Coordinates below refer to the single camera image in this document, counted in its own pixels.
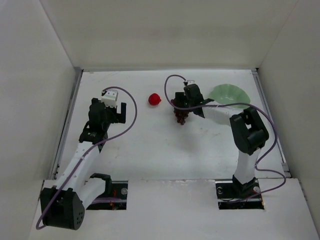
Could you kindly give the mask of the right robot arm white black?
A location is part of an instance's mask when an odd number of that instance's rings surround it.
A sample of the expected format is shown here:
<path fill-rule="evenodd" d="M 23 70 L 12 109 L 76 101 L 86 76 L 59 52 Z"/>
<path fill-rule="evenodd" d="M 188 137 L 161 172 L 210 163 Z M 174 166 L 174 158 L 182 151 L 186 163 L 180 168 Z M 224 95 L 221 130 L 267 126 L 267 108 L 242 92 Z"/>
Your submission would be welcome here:
<path fill-rule="evenodd" d="M 171 100 L 174 114 L 180 124 L 186 122 L 189 113 L 230 127 L 238 149 L 237 166 L 231 182 L 219 183 L 219 198 L 237 200 L 251 197 L 259 190 L 255 176 L 256 163 L 262 148 L 269 139 L 269 132 L 260 117 L 260 111 L 251 104 L 236 109 L 234 104 L 218 104 L 205 99 L 195 83 L 186 84 L 182 92 L 176 92 Z"/>

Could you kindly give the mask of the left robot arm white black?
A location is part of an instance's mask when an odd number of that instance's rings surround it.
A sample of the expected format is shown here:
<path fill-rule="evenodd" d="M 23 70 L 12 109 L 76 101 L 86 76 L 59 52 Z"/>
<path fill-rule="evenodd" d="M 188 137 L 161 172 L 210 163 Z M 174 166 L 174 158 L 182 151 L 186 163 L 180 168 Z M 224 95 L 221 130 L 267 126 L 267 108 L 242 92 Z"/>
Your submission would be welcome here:
<path fill-rule="evenodd" d="M 56 227 L 78 230 L 84 220 L 86 208 L 111 183 L 109 175 L 87 173 L 99 156 L 112 124 L 125 124 L 127 105 L 117 101 L 93 98 L 89 106 L 88 121 L 79 136 L 77 149 L 63 172 L 52 187 L 40 193 L 41 215 L 36 229 Z"/>

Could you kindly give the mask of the dark red fake grapes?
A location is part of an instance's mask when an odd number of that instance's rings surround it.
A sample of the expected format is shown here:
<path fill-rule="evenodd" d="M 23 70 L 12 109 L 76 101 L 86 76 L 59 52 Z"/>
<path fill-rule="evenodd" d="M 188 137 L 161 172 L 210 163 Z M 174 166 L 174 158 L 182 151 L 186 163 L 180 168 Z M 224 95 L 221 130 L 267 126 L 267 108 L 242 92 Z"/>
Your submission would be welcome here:
<path fill-rule="evenodd" d="M 187 108 L 183 102 L 181 102 L 180 100 L 177 100 L 176 98 L 172 99 L 170 102 L 178 108 Z M 190 112 L 189 110 L 181 110 L 177 108 L 173 109 L 173 113 L 176 117 L 176 121 L 180 125 L 184 125 L 186 123 L 186 119 L 189 116 L 189 112 Z"/>

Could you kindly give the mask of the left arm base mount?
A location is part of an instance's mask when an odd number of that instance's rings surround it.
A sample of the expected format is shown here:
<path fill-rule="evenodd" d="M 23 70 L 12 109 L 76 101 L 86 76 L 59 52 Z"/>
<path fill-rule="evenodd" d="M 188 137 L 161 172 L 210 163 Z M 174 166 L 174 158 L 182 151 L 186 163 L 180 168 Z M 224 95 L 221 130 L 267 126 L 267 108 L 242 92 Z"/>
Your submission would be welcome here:
<path fill-rule="evenodd" d="M 113 181 L 110 191 L 99 195 L 87 210 L 115 211 L 126 210 L 128 198 L 128 181 Z"/>

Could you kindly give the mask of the red fake pomegranate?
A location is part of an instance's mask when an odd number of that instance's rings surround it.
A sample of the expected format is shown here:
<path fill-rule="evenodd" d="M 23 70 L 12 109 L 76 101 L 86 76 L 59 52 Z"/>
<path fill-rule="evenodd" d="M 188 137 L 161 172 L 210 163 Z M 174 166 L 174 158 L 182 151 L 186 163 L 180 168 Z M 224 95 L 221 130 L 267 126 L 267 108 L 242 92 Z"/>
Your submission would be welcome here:
<path fill-rule="evenodd" d="M 152 93 L 149 97 L 148 97 L 148 103 L 150 106 L 158 106 L 161 103 L 162 99 L 161 97 L 157 94 L 157 93 Z"/>

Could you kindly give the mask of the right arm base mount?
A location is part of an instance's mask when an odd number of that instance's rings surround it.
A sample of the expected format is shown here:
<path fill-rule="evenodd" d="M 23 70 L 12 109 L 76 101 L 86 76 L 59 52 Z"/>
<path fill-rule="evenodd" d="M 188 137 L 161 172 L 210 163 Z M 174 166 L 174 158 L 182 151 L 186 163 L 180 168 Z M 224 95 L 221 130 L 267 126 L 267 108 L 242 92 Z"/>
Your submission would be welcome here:
<path fill-rule="evenodd" d="M 264 210 L 258 180 L 241 193 L 232 180 L 217 180 L 215 182 L 218 208 L 220 210 Z"/>

